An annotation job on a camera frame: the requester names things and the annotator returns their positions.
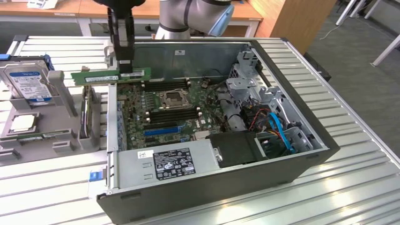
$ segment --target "green circuit board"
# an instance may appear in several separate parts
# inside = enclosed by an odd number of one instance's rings
[[[136,68],[129,74],[121,75],[117,70],[88,71],[71,73],[76,86],[108,84],[108,83],[131,83],[148,81],[151,79],[151,68]]]
[[[199,131],[208,130],[209,134],[220,133],[221,126],[225,126],[221,124],[221,108],[215,102],[208,102],[208,104],[205,102],[207,94],[213,87],[215,85],[207,89],[201,88],[201,79],[191,80],[191,86],[185,90],[145,91],[140,82],[119,84],[117,98],[121,103],[127,150],[192,141]],[[165,105],[163,101],[165,95],[175,95],[181,104],[171,102],[171,105]],[[199,109],[201,115],[196,119],[177,120],[179,132],[176,133],[144,135],[145,126],[149,124],[147,112],[175,109]]]

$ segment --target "motherboard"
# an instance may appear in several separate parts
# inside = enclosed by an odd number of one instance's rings
[[[121,150],[204,139],[229,129],[209,79],[117,85]]]

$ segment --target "gray robot arm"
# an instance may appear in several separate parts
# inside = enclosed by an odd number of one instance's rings
[[[189,28],[220,36],[232,14],[231,0],[160,0],[156,39],[189,39]]]

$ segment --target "cpu socket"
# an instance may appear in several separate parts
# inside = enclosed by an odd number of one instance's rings
[[[187,99],[188,92],[184,90],[171,90],[160,93],[164,109],[187,108],[191,106]]]

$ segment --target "wooden cabinet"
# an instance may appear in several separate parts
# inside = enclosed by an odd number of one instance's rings
[[[285,37],[304,54],[336,0],[248,0],[263,16],[256,37]]]

